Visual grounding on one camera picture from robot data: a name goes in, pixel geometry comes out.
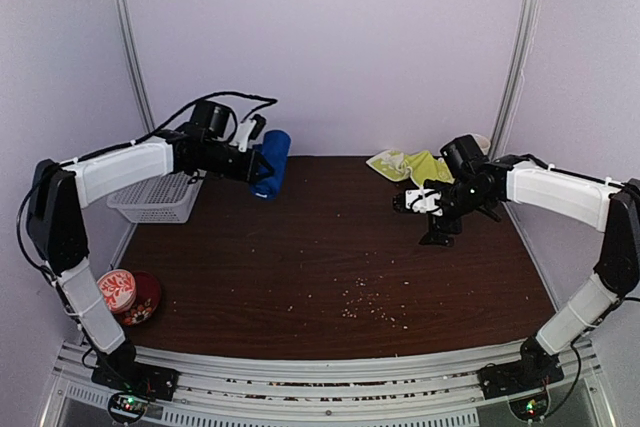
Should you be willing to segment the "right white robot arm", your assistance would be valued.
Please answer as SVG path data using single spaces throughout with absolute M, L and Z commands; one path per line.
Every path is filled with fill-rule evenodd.
M 599 179 L 532 154 L 490 159 L 470 135 L 440 151 L 450 182 L 426 180 L 402 204 L 428 218 L 427 245 L 450 246 L 470 213 L 522 217 L 539 270 L 560 299 L 556 312 L 519 348 L 517 360 L 479 370 L 495 396 L 561 379 L 559 355 L 593 331 L 639 285 L 639 182 Z

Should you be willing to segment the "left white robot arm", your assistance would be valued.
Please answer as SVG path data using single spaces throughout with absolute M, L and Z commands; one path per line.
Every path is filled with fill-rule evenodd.
M 135 361 L 136 349 L 110 312 L 90 269 L 83 210 L 116 191 L 170 174 L 206 171 L 248 184 L 272 176 L 271 164 L 249 143 L 266 123 L 261 110 L 275 105 L 276 99 L 248 95 L 255 107 L 236 118 L 227 134 L 233 111 L 220 103 L 222 96 L 214 92 L 187 103 L 191 117 L 175 130 L 161 123 L 137 139 L 62 163 L 40 161 L 20 204 L 17 237 L 29 237 L 40 258 L 35 269 L 56 290 L 96 353 L 94 371 L 123 391 L 144 382 L 145 368 Z

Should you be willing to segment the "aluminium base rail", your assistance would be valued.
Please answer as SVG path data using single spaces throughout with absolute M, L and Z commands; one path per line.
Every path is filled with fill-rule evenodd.
M 133 426 L 622 426 L 589 340 L 576 344 L 578 384 L 544 422 L 513 412 L 549 394 L 550 410 L 574 381 L 577 361 L 560 354 L 565 379 L 538 391 L 485 400 L 476 371 L 516 360 L 519 342 L 405 357 L 285 361 L 204 356 L 138 347 L 144 363 L 179 372 L 172 401 L 151 404 Z M 62 344 L 36 426 L 117 426 L 111 391 L 91 383 L 86 346 Z

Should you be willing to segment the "right aluminium frame post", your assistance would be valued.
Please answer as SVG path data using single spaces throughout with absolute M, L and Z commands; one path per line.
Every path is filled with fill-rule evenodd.
M 522 0 L 521 2 L 511 60 L 491 137 L 490 158 L 499 157 L 506 152 L 524 86 L 527 56 L 534 42 L 539 6 L 540 0 Z

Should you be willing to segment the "white plastic basket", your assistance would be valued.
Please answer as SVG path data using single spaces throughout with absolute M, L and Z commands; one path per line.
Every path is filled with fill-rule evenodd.
M 186 174 L 155 177 L 109 195 L 107 206 L 134 224 L 184 224 L 201 186 Z

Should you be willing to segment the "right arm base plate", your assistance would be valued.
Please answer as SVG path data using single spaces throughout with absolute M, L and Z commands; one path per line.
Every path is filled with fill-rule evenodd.
M 478 370 L 477 376 L 485 400 L 540 389 L 546 383 L 556 383 L 564 379 L 563 370 L 558 364 L 542 371 L 529 371 L 525 369 L 522 360 L 487 364 Z

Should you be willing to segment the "aluminium frame post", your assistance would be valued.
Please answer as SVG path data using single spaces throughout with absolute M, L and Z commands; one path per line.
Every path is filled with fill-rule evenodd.
M 511 60 L 491 137 L 490 158 L 499 157 L 506 152 L 524 86 L 527 56 L 534 42 L 539 6 L 540 0 L 522 0 L 521 2 Z
M 136 107 L 142 121 L 143 129 L 146 133 L 149 133 L 156 125 L 136 48 L 128 0 L 114 0 L 114 5 Z

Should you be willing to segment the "blue towel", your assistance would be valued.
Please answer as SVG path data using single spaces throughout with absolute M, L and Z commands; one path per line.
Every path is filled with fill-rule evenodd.
M 274 200 L 281 191 L 284 181 L 291 137 L 282 130 L 270 130 L 264 134 L 261 144 L 256 144 L 275 168 L 274 177 L 269 181 L 251 185 L 251 193 L 264 200 Z

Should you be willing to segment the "red white patterned bowl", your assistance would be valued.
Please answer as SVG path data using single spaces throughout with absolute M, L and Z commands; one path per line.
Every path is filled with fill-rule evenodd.
M 112 314 L 121 314 L 130 309 L 137 297 L 135 277 L 127 270 L 107 272 L 97 281 L 97 285 Z

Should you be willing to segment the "left aluminium frame post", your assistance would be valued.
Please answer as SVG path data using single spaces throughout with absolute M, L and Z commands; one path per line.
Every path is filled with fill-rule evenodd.
M 136 48 L 128 0 L 114 0 L 114 5 L 136 107 L 142 121 L 143 129 L 146 133 L 149 133 L 156 125 Z

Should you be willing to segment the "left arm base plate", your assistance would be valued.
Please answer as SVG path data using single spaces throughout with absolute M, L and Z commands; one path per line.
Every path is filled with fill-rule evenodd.
M 171 401 L 179 380 L 175 369 L 139 362 L 99 361 L 91 375 L 95 384 L 151 400 Z

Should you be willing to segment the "dark red floral bowl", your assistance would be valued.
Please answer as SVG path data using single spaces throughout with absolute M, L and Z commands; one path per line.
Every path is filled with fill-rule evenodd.
M 118 322 L 126 327 L 148 321 L 162 299 L 161 284 L 153 274 L 136 271 L 133 275 L 136 282 L 136 298 L 128 310 L 116 315 Z

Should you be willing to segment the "yellow green patterned towel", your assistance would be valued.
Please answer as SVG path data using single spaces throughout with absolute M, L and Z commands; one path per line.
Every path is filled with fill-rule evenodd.
M 417 187 L 423 186 L 425 181 L 454 181 L 445 161 L 427 150 L 414 154 L 385 150 L 367 159 L 366 165 L 387 180 L 410 180 Z

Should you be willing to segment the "cream ceramic mug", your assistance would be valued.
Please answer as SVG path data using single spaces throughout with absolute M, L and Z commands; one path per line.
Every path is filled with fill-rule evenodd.
M 483 135 L 474 133 L 472 135 L 480 150 L 484 155 L 488 155 L 491 148 L 491 141 Z

